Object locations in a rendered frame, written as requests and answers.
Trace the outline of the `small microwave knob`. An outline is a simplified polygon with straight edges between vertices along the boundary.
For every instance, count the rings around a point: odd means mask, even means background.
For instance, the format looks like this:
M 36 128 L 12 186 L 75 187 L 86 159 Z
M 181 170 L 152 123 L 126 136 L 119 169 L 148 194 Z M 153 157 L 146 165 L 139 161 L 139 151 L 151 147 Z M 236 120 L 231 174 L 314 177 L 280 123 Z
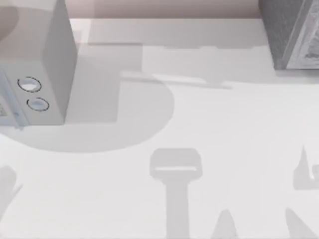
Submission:
M 30 109 L 37 112 L 44 112 L 49 109 L 49 102 L 43 98 L 28 99 L 26 104 Z

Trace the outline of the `large microwave knob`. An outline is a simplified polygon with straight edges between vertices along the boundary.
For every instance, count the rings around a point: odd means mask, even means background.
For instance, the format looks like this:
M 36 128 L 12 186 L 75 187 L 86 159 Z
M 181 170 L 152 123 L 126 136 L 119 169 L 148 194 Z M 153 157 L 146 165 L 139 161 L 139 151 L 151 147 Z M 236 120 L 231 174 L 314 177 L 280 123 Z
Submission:
M 39 80 L 29 76 L 18 79 L 17 84 L 22 90 L 30 93 L 38 92 L 42 88 L 42 84 Z

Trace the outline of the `pale microwave oven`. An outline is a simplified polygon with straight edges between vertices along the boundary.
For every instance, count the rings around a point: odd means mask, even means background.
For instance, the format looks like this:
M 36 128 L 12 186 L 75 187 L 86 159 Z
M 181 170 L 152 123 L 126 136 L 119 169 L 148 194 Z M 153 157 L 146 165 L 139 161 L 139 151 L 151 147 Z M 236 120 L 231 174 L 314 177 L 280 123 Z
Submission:
M 63 124 L 76 63 L 65 0 L 0 0 L 0 126 Z M 40 81 L 40 91 L 18 86 L 28 76 Z M 26 101 L 34 98 L 49 109 L 30 109 Z

